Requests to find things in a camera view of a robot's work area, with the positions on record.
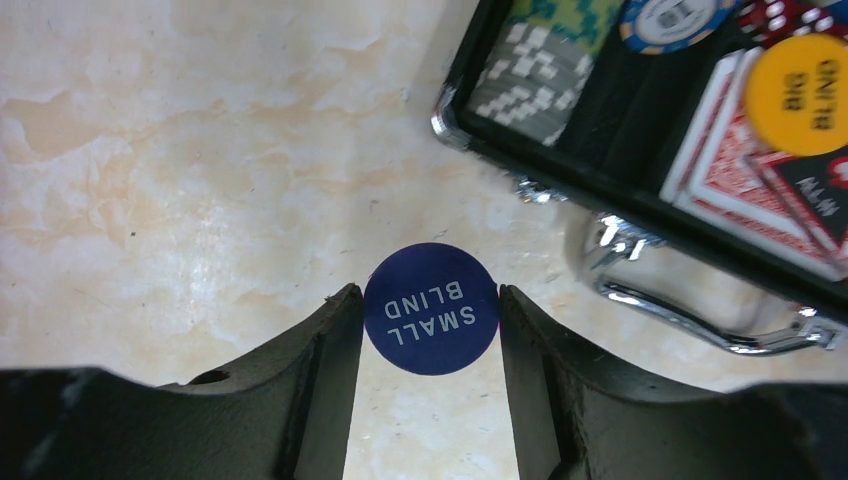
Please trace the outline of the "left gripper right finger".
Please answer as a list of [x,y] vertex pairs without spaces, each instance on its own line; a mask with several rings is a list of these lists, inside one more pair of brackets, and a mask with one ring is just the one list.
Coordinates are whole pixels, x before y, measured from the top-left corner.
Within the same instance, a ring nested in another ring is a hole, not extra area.
[[843,479],[847,388],[719,393],[641,369],[514,286],[500,339],[523,479]]

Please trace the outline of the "black aluminium poker case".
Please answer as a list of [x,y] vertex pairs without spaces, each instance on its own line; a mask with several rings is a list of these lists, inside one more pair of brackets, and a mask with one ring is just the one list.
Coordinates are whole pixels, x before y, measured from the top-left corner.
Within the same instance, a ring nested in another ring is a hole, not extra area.
[[[737,355],[771,356],[813,346],[832,349],[846,339],[847,296],[839,287],[659,198],[660,173],[683,140],[684,124],[694,114],[708,68],[742,44],[736,28],[721,27],[716,39],[667,60],[629,53],[621,41],[607,37],[563,136],[545,146],[470,109],[471,94],[506,24],[508,7],[505,1],[482,1],[474,12],[430,119],[443,144],[478,154],[593,209],[599,227],[593,247],[583,253],[582,276],[606,299]],[[795,319],[774,332],[737,334],[609,275],[614,264],[635,260],[644,247],[665,245],[798,302]]]

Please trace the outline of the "orange round dealer button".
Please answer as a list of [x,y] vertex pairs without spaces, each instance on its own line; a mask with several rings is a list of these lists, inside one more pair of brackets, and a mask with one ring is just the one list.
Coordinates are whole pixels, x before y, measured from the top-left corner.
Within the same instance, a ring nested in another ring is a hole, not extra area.
[[746,116],[771,148],[799,157],[847,144],[847,42],[827,34],[782,40],[754,62]]

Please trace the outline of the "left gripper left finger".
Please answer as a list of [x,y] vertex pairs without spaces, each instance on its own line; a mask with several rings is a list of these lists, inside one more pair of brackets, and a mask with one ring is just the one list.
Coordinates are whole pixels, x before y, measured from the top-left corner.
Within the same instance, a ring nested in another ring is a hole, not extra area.
[[5,479],[339,479],[363,336],[353,284],[187,384],[95,367],[1,374]]

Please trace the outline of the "red black triangle marker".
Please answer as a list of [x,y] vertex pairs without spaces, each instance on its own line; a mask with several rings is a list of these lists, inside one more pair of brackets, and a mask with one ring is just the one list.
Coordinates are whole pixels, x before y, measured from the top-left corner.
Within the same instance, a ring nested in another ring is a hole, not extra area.
[[847,148],[799,157],[784,152],[750,159],[829,260],[847,268]]

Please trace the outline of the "dark blue round button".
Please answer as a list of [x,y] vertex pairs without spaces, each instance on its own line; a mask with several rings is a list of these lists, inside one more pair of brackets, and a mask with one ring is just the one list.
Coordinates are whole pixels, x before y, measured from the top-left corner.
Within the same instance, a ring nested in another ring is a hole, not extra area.
[[419,243],[393,253],[370,276],[364,328],[396,367],[440,376],[474,363],[500,325],[498,287],[469,253]]

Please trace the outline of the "blue poker chip bottom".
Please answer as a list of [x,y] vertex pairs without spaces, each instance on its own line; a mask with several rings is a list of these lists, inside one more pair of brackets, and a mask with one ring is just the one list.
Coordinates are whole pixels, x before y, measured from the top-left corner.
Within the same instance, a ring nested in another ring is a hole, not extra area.
[[624,44],[644,55],[688,48],[716,31],[735,10],[736,1],[628,1],[619,22]]

